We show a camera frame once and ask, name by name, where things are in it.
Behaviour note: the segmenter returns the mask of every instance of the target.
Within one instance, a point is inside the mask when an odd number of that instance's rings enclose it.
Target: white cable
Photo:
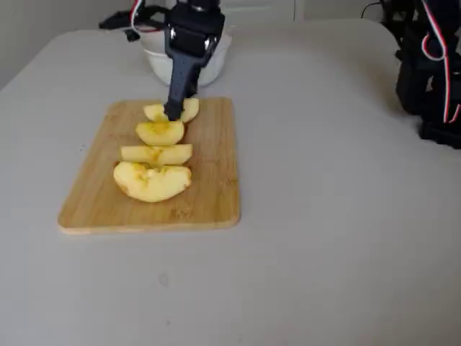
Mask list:
[[[139,35],[140,31],[135,25],[135,19],[136,19],[136,16],[138,15],[138,10],[141,4],[143,3],[143,0],[135,0],[135,1],[136,1],[135,6],[133,7],[133,10],[131,11],[131,15],[130,15],[130,23],[131,23],[131,29],[133,29],[133,31]]]
[[[444,71],[445,71],[445,106],[444,106],[444,123],[453,123],[456,121],[458,113],[460,111],[460,106],[457,106],[455,111],[455,115],[453,118],[448,121],[449,115],[449,101],[450,101],[450,72],[449,72],[449,59],[447,54],[447,44],[445,43],[445,39],[443,37],[442,31],[440,30],[437,21],[434,18],[429,6],[427,5],[425,0],[422,0],[424,10],[426,11],[427,17],[429,18],[429,23],[431,24],[432,31],[434,31],[437,40],[439,41],[440,47],[442,49],[442,55],[440,57],[433,56],[427,50],[427,42],[429,40],[429,33],[424,37],[421,43],[421,49],[423,54],[431,61],[444,61]]]

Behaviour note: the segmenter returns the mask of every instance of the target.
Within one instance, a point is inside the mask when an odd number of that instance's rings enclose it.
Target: red and white cable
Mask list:
[[[131,13],[130,13],[131,28],[137,34],[160,31],[159,29],[142,30],[136,27],[136,24],[135,24],[136,16],[138,15],[139,8],[141,4],[143,3],[143,1],[144,0],[135,0],[135,3],[133,4],[133,7],[131,8]]]
[[[433,56],[427,50],[427,43],[429,41],[429,33],[424,37],[423,42],[421,44],[421,48],[423,50],[424,55],[432,61],[444,61],[444,70],[445,70],[445,103],[444,103],[444,123],[454,123],[459,115],[461,106],[458,105],[456,107],[455,114],[453,118],[448,121],[449,116],[449,101],[450,101],[450,92],[451,92],[451,84],[450,84],[450,71],[449,71],[449,58],[447,52],[447,44],[445,42],[444,36],[442,34],[442,30],[440,29],[439,24],[437,23],[434,15],[431,12],[431,9],[427,5],[425,0],[422,0],[424,10],[427,13],[427,17],[429,18],[429,23],[431,24],[432,30],[439,41],[440,47],[442,48],[442,55],[441,56]]]

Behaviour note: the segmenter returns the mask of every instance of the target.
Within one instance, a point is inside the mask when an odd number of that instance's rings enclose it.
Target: sliced apple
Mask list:
[[[176,146],[123,146],[120,148],[122,160],[142,162],[152,166],[183,164],[192,156],[192,144]]]
[[[147,169],[142,164],[120,162],[114,168],[114,179],[127,196],[154,203],[186,190],[192,183],[192,173],[181,166]]]
[[[184,111],[181,114],[181,121],[188,123],[192,121],[199,113],[200,102],[198,99],[185,99]],[[165,114],[163,105],[149,105],[144,107],[146,117],[155,123],[165,123],[168,121],[168,116]]]
[[[136,126],[136,133],[148,146],[172,146],[184,136],[184,123],[140,123]]]

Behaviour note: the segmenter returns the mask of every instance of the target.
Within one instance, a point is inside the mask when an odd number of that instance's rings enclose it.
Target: white bowl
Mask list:
[[[164,35],[163,31],[149,32],[142,34],[140,41],[153,72],[163,83],[170,85],[173,61],[165,54]],[[231,42],[232,38],[227,34],[223,34],[210,62],[200,73],[199,87],[208,85],[217,79],[223,69],[225,56]]]

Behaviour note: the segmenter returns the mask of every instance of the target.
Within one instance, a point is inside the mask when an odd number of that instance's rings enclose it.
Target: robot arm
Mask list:
[[[173,72],[165,112],[178,120],[184,98],[197,92],[197,81],[223,33],[225,17],[219,0],[187,0],[171,9],[144,6],[136,0],[138,15],[119,12],[100,24],[114,29],[131,25],[128,40],[139,38],[135,22],[164,30],[165,51],[173,59]],[[423,119],[420,135],[461,148],[461,56],[456,53],[460,27],[460,0],[380,0],[385,10],[383,23],[396,36],[402,60],[397,95],[403,108]],[[404,27],[394,30],[395,12],[406,12]],[[156,12],[166,15],[154,22]],[[418,12],[418,19],[413,20]]]
[[[167,17],[165,51],[173,59],[173,74],[165,113],[170,120],[181,117],[185,97],[197,92],[206,67],[223,34],[225,17],[219,0],[178,2]]]

